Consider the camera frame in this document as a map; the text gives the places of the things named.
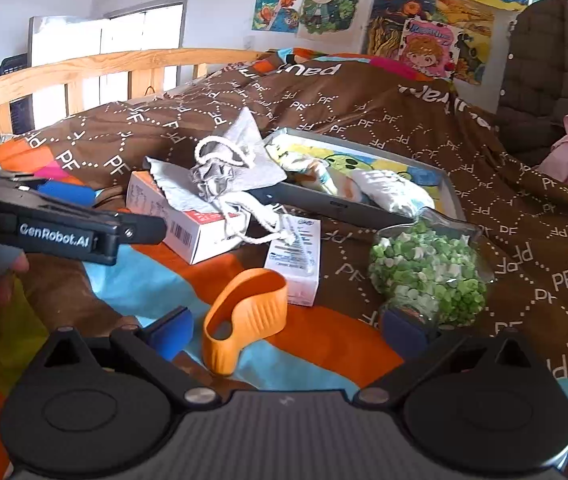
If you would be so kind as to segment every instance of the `wooden headboard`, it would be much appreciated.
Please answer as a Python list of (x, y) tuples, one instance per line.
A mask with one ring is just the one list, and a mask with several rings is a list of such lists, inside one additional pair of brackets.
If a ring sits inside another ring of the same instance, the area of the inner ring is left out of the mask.
[(143, 97), (149, 87), (163, 88), (164, 67), (193, 66), (193, 79), (206, 74), (208, 64), (253, 61), (261, 52), (219, 48), (173, 48), (117, 52), (78, 57), (49, 65), (26, 68), (0, 77), (0, 133), (11, 133), (9, 103), (54, 85), (65, 85), (66, 111), (84, 111), (82, 80), (128, 72), (128, 98)]

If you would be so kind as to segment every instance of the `white box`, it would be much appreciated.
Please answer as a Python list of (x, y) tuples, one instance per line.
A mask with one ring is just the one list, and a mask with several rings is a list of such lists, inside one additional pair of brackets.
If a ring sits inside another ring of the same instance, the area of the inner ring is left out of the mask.
[[(189, 264), (208, 260), (235, 249), (241, 239), (227, 232), (223, 215), (173, 209), (147, 171), (134, 171), (128, 183), (126, 207), (132, 213), (161, 216), (166, 222), (164, 243)], [(251, 216), (231, 215), (231, 225), (246, 233)]]
[[(292, 246), (287, 246), (281, 240), (273, 240), (264, 268), (276, 270), (285, 277), (288, 284), (288, 303), (313, 306), (320, 282), (321, 222), (312, 218), (290, 216), (285, 217), (286, 228), (289, 228), (286, 224), (288, 219), (293, 221), (301, 235), (303, 247), (299, 240)], [(302, 251), (307, 254), (308, 268)]]

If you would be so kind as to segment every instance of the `brown blanket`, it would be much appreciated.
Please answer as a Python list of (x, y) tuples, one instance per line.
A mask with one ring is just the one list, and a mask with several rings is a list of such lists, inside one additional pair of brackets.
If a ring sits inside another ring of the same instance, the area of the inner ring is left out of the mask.
[[(280, 126), (311, 130), (446, 170), (467, 219), (483, 227), (481, 252), (497, 278), (476, 329), (493, 335), (516, 327), (557, 377), (568, 377), (568, 187), (507, 155), (488, 115), (459, 100), (444, 81), (407, 81), (367, 63), (330, 58), (265, 75), (233, 70), (176, 98), (135, 108), (104, 105), (24, 138), (31, 147), (48, 146), (66, 171), (95, 189), (120, 186), (111, 191), (117, 198), (144, 155), (190, 167), (196, 140), (223, 132), (243, 106), (264, 135)], [(352, 235), (344, 238), (347, 232)], [(323, 233), (317, 303), (374, 323), (381, 298), (363, 276), (372, 233), (327, 219)], [(339, 236), (344, 239), (333, 243)], [(235, 253), (245, 266), (263, 265), (264, 247)], [(340, 272), (345, 253), (347, 274)], [(35, 258), (25, 282), (47, 326), (72, 323), (94, 334), (121, 322), (90, 294), (81, 265), (51, 262)], [(353, 274), (356, 280), (349, 280)], [(77, 301), (47, 308), (59, 301), (60, 286), (74, 287)], [(181, 366), (207, 377), (188, 360)], [(221, 388), (222, 382), (215, 380)]]

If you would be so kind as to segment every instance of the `bed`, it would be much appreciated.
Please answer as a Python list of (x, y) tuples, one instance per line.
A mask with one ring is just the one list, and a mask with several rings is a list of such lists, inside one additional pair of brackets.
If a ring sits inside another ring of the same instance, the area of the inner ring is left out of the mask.
[[(204, 77), (207, 64), (228, 63)], [(195, 81), (144, 98), (149, 87), (161, 88), (162, 68), (170, 65), (194, 65)], [(83, 78), (124, 71), (129, 97), (138, 99), (82, 110)], [(449, 174), (467, 219), (482, 226), (481, 254), (497, 278), (475, 328), (486, 335), (520, 329), (568, 394), (568, 187), (506, 154), (493, 117), (459, 99), (447, 82), (422, 79), (373, 57), (294, 48), (124, 52), (31, 68), (0, 78), (0, 133), (10, 131), (11, 100), (53, 84), (66, 85), (69, 117), (0, 144), (0, 168), (80, 182), (100, 191), (97, 207), (120, 208), (144, 155), (190, 167), (196, 140), (223, 132), (242, 107), (264, 135), (288, 126), (437, 166)], [(248, 347), (231, 378), (201, 366), (197, 331), (175, 364), (222, 394), (234, 388), (351, 394), (400, 365), (376, 330), (382, 298), (366, 277), (374, 233), (321, 221), (314, 307), (290, 306), (285, 330)], [(124, 248), (114, 267), (32, 254), (0, 319), (0, 406), (50, 330), (74, 325), (84, 335), (104, 335), (183, 305), (201, 331), (224, 285), (243, 269), (261, 267), (266, 250), (242, 246), (195, 266), (163, 245)], [(1, 478), (8, 465), (1, 444), (0, 457)]]

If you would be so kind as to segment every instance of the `gray tray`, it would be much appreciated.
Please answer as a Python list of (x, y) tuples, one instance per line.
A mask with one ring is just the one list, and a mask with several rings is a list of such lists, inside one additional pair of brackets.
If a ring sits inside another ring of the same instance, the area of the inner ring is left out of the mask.
[[(339, 148), (346, 149), (349, 152), (357, 152), (364, 156), (372, 156), (374, 158), (382, 158), (392, 162), (411, 166), (421, 170), (429, 170), (440, 176), (439, 194), (444, 209), (444, 214), (450, 218), (465, 221), (466, 217), (462, 206), (454, 192), (454, 187), (445, 171), (429, 166), (423, 162), (412, 160), (401, 155), (385, 152), (372, 146), (364, 146), (349, 140), (335, 139), (323, 135), (294, 130), (292, 128), (282, 128), (269, 135), (265, 140), (265, 144), (270, 144), (273, 139), (288, 134), (294, 137), (312, 140), (321, 144), (331, 144), (337, 150)], [(349, 224), (371, 229), (382, 229), (384, 227), (407, 224), (414, 221), (403, 215), (389, 213), (377, 206), (366, 205), (357, 202), (351, 202), (344, 198), (331, 196), (320, 191), (307, 189), (297, 184), (289, 184), (281, 182), (276, 186), (254, 189), (250, 192), (262, 203), (282, 203), (304, 209), (308, 212), (334, 218)]]

